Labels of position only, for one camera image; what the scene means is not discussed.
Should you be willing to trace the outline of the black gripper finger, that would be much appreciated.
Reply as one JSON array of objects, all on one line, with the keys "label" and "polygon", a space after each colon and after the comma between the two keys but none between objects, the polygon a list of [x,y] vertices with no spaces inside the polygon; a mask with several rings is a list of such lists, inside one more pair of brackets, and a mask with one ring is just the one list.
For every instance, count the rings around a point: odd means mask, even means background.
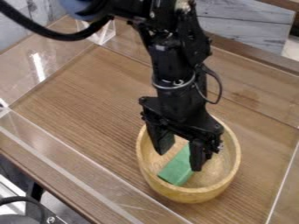
[{"label": "black gripper finger", "polygon": [[146,124],[147,133],[154,144],[154,149],[159,155],[163,155],[174,146],[174,133],[163,126]]},{"label": "black gripper finger", "polygon": [[202,140],[195,139],[190,142],[190,153],[191,170],[200,172],[203,165],[212,158],[211,147]]}]

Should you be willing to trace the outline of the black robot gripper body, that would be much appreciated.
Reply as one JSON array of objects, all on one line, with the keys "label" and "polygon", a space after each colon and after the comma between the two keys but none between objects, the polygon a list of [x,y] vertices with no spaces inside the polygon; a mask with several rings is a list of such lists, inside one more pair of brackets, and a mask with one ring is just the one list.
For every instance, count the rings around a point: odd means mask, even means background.
[{"label": "black robot gripper body", "polygon": [[210,145],[212,153],[220,151],[224,128],[210,114],[195,85],[158,88],[158,96],[140,97],[139,104],[144,123],[166,127],[188,142],[202,140]]}]

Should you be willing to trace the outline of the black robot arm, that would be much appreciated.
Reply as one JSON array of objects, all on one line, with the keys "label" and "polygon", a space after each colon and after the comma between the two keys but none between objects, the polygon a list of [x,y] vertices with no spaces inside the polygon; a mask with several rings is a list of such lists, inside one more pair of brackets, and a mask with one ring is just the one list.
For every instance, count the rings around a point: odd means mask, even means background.
[{"label": "black robot arm", "polygon": [[96,22],[123,18],[140,35],[152,63],[156,96],[139,99],[142,117],[158,154],[182,137],[190,144],[190,165],[200,171],[220,151],[224,128],[206,109],[204,65],[211,40],[202,29],[195,0],[60,0],[76,19]]}]

